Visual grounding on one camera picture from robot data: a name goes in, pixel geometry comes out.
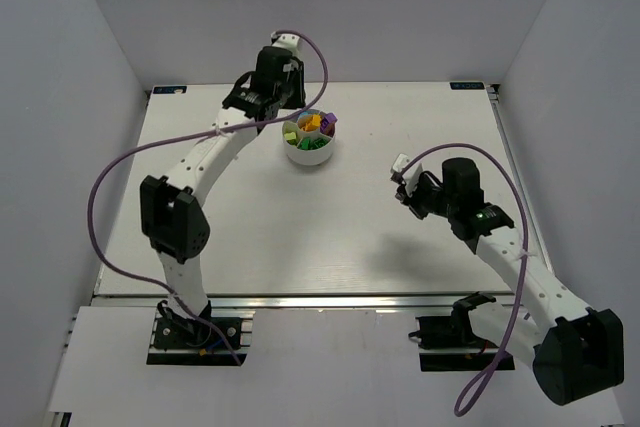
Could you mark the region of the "orange rectangular lego brick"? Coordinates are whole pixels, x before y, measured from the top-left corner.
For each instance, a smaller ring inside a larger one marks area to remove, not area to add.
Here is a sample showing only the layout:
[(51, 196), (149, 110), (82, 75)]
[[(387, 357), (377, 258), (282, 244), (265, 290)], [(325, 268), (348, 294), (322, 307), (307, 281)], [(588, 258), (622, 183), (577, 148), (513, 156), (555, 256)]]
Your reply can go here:
[(318, 130), (322, 123), (322, 117), (319, 114), (311, 114), (300, 117), (298, 119), (298, 127), (303, 132), (312, 132)]

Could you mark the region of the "light purple lego brick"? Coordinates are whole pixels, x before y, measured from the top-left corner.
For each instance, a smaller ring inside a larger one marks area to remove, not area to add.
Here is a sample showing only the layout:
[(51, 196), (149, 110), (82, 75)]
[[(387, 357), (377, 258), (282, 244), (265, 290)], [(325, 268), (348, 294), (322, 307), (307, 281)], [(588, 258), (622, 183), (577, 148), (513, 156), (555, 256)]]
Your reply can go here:
[(326, 125), (332, 125), (337, 122), (337, 117), (334, 113), (327, 113), (324, 117)]

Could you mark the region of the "dark green curved lego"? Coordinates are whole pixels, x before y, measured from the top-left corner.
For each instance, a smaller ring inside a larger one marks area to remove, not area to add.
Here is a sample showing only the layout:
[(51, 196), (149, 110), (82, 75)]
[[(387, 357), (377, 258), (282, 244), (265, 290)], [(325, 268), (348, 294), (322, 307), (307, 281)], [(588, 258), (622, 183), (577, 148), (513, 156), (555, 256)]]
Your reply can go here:
[(304, 138), (298, 145), (299, 150), (311, 151), (315, 149), (316, 141), (311, 138)]

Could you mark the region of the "green sloped lego brick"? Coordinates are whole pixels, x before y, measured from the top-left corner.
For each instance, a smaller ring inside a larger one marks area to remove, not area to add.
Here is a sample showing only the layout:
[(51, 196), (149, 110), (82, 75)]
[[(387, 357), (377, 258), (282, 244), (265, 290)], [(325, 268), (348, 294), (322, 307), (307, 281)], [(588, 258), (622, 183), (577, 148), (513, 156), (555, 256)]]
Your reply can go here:
[(324, 147), (325, 145), (326, 145), (326, 140), (322, 138), (318, 138), (314, 141), (312, 148), (316, 150)]

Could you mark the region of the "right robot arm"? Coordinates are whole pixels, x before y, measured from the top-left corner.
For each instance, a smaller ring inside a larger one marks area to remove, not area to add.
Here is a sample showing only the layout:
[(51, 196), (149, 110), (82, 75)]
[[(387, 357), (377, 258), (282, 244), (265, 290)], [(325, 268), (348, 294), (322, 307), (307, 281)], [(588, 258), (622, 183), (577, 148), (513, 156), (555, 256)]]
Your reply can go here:
[(512, 320), (510, 309), (495, 297), (473, 293), (453, 304), (447, 324), (415, 332), (423, 347), (444, 347), (453, 340), (464, 346), (504, 344), (557, 405), (623, 383), (622, 321), (610, 309), (593, 309), (528, 254), (513, 220), (485, 201), (473, 160), (448, 159), (436, 178), (401, 154), (391, 174), (401, 204), (418, 219), (446, 219), (454, 236), (499, 275), (530, 316)]

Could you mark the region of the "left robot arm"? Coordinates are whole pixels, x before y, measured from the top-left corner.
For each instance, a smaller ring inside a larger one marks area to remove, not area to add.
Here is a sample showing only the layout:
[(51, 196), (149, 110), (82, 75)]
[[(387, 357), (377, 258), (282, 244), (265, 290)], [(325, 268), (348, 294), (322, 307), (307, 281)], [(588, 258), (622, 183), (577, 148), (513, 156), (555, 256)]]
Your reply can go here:
[(203, 315), (209, 305), (200, 253), (210, 236), (203, 206), (211, 188), (263, 130), (256, 122), (306, 104), (299, 41), (284, 34), (262, 48), (255, 69), (243, 74), (224, 98), (211, 124), (216, 135), (194, 144), (163, 176), (147, 176), (140, 185), (142, 232), (158, 253), (172, 290), (169, 307), (180, 316)]

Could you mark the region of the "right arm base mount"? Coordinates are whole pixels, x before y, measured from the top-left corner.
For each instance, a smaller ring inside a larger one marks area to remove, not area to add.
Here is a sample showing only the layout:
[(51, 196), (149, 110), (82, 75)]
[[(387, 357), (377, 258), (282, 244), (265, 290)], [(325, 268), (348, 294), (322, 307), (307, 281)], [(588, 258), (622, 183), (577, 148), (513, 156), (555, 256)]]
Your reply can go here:
[(425, 373), (478, 373), (497, 353), (498, 344), (472, 332), (469, 312), (498, 299), (486, 292), (474, 292), (453, 303), (447, 314), (415, 318), (417, 328), (407, 334), (419, 350), (420, 370)]

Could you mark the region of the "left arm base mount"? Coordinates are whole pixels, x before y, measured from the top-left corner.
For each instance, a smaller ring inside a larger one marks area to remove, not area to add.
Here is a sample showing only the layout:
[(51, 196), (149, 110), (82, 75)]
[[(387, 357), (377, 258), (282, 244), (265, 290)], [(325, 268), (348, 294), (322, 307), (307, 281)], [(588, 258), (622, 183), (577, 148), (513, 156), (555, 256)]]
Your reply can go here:
[(156, 306), (146, 364), (152, 366), (227, 367), (242, 365), (251, 343), (248, 318), (211, 315), (211, 306), (202, 312), (204, 318), (225, 336), (192, 317), (175, 313), (161, 301)]

